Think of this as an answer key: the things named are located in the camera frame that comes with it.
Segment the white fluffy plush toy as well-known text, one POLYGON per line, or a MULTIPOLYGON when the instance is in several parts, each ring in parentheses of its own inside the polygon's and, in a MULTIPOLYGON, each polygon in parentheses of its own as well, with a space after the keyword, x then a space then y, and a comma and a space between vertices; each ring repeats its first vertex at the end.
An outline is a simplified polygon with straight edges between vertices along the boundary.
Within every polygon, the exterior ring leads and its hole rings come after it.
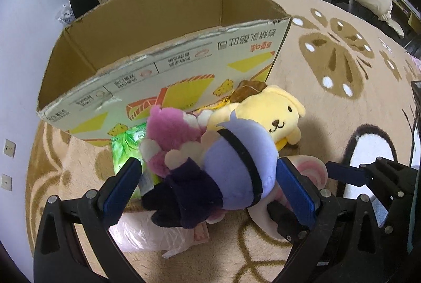
POLYGON ((316 157, 281 157, 274 188, 258 204, 248 208, 249 216, 271 238, 296 238, 301 231, 315 226, 321 205, 318 194, 327 183, 327 168, 316 157))

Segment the pink item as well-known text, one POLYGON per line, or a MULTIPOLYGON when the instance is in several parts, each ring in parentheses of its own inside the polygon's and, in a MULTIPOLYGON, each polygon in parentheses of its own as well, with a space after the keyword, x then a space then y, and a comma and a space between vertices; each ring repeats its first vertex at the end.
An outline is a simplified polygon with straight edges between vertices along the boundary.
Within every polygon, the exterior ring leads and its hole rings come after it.
POLYGON ((168 259, 210 239, 206 223, 194 229, 164 228, 151 221, 153 212, 125 212, 108 229, 122 252, 163 252, 168 259))

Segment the yellow dog plush toy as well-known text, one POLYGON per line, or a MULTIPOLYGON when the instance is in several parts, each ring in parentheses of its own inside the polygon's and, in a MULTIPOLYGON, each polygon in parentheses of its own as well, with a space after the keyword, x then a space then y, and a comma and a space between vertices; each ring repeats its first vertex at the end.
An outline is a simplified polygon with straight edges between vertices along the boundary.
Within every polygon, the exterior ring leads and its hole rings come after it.
POLYGON ((241 81, 230 96, 229 104, 214 111, 208 119, 207 129, 237 118, 254 120, 272 137, 278 150, 287 144, 296 145, 301 139, 298 121, 305 116, 304 105, 277 85, 268 86, 260 81, 241 81))

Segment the lavender-haired plush doll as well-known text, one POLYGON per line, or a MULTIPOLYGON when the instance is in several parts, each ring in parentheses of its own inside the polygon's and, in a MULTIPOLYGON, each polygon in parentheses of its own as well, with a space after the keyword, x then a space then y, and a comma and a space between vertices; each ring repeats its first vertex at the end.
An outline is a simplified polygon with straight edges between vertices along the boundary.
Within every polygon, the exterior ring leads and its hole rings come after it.
POLYGON ((252 207, 275 186, 278 151, 254 120, 231 118, 197 145, 170 150, 168 174, 141 198, 160 227, 193 229, 217 222, 225 212, 252 207))

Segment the beige patterned carpet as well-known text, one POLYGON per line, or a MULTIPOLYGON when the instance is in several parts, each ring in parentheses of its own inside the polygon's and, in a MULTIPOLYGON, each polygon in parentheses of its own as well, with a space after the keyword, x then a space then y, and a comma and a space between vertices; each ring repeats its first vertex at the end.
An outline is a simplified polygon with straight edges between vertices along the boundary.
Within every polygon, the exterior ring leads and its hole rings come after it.
MULTIPOLYGON (((301 140, 284 155, 312 155, 358 166, 377 157, 420 162, 411 82, 412 57, 389 33, 321 0, 274 0, 293 18, 268 84, 306 109, 301 140)), ((110 147, 96 147, 46 123, 38 127, 26 179, 26 229, 33 244, 46 200, 98 188, 113 174, 110 147)), ((244 211, 209 228, 201 245, 163 258, 133 252, 128 260, 148 282, 270 282, 290 246, 262 231, 244 211)))

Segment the green tissue pack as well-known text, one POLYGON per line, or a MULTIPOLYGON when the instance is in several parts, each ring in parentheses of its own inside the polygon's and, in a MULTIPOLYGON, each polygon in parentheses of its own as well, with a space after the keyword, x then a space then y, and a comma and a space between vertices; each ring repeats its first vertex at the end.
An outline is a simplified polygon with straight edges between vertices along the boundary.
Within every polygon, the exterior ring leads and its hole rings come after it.
POLYGON ((111 139, 111 152, 113 158, 114 173, 123 167, 127 159, 134 157, 141 162, 142 175, 138 186, 135 188, 130 202, 140 200, 140 198, 150 191, 161 180, 159 176, 153 174, 143 160, 139 147, 146 136, 146 123, 134 126, 124 133, 114 136, 111 139))

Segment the pink bear plush toy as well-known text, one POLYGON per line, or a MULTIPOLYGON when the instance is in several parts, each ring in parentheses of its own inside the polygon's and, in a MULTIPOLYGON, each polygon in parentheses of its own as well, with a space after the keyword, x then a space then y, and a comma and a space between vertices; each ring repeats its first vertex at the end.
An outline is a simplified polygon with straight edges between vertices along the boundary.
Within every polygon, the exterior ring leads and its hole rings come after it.
POLYGON ((194 114, 152 106, 146 121, 146 136, 139 145, 141 157, 152 173, 165 177, 169 174, 166 153, 179 150, 186 142, 198 142, 205 129, 194 114))

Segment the open cardboard box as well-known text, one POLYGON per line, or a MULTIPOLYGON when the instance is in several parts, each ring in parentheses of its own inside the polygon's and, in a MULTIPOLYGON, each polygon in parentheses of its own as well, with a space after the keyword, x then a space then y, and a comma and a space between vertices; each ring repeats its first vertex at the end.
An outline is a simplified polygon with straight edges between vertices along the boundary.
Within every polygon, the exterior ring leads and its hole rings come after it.
POLYGON ((187 112, 264 81, 291 17, 273 0, 110 0, 65 27, 36 112, 104 146, 152 106, 187 112))

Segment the plastic bag of toys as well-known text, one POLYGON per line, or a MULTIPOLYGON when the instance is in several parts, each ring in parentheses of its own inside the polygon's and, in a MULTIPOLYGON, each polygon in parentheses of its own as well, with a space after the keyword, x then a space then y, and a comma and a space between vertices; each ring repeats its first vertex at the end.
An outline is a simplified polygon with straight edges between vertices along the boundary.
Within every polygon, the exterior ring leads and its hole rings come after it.
POLYGON ((73 10, 68 3, 64 4, 58 11, 56 20, 64 27, 70 26, 76 20, 73 10))

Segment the wall socket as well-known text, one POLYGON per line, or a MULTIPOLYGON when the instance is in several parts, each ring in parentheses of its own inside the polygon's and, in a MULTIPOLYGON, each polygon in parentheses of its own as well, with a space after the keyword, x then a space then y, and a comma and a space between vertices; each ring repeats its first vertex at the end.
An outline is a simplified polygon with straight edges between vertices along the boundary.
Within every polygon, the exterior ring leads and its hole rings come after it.
POLYGON ((6 139, 4 141, 4 150, 3 153, 11 158, 14 158, 16 151, 16 144, 11 140, 6 139))
POLYGON ((1 174, 1 188, 7 191, 12 191, 12 182, 13 179, 12 177, 6 175, 6 174, 1 174))

